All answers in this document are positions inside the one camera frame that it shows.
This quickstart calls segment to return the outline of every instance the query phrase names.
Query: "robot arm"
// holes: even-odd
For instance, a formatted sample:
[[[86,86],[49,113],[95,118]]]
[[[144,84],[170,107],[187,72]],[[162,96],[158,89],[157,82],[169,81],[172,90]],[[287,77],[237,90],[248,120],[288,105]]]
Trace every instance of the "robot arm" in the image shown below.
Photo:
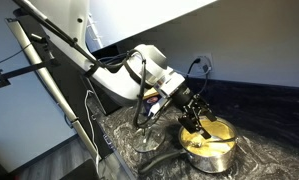
[[[97,61],[86,48],[84,39],[89,9],[87,0],[70,1],[71,3],[61,3],[60,0],[56,3],[34,0],[34,5],[28,0],[14,1],[40,22],[51,41],[117,103],[123,106],[134,104],[141,90],[141,79],[144,77],[145,89],[154,87],[164,99],[172,99],[176,107],[182,110],[183,115],[179,122],[190,133],[199,132],[206,139],[210,138],[199,121],[201,115],[206,115],[211,121],[216,120],[208,104],[185,86],[184,78],[167,66],[166,57],[156,47],[135,47],[123,63],[114,67],[118,70],[112,72],[111,66]]]

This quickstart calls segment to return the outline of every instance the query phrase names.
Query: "gray wall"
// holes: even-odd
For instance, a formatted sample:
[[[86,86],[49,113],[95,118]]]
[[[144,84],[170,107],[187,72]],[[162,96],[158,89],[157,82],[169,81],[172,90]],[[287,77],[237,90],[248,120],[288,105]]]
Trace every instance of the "gray wall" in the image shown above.
[[[119,43],[156,45],[187,72],[211,53],[211,79],[299,87],[299,0],[219,0]]]
[[[18,8],[10,0],[0,0],[0,60],[20,50],[4,22]],[[0,65],[4,72],[29,65],[24,54]],[[73,136],[63,113],[34,73],[11,79],[0,89],[0,164],[12,171],[55,145]]]

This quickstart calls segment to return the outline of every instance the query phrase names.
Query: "yellow liquid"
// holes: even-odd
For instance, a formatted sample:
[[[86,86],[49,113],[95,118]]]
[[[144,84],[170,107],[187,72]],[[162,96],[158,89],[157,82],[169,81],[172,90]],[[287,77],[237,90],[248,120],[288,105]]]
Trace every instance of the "yellow liquid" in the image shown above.
[[[219,140],[219,138],[229,139],[234,137],[233,130],[231,130],[226,124],[220,121],[211,122],[207,119],[201,119],[200,123],[202,127],[212,135],[212,137],[206,140],[198,133],[190,134],[186,129],[183,129],[181,132],[181,142],[188,151],[200,156],[210,157],[224,154],[234,146],[234,141],[207,143],[208,141]]]

